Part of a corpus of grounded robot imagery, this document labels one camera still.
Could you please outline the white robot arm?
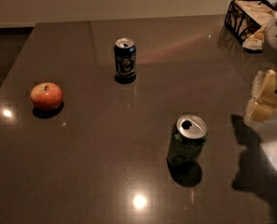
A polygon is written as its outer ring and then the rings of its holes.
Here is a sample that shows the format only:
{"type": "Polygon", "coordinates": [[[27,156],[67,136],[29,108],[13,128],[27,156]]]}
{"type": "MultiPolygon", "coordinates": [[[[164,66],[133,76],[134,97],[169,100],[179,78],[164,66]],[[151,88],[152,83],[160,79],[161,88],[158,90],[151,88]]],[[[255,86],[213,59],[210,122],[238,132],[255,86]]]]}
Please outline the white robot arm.
{"type": "Polygon", "coordinates": [[[244,118],[257,122],[265,122],[277,111],[277,11],[267,24],[262,48],[275,67],[266,72],[258,71],[253,81],[244,118]]]}

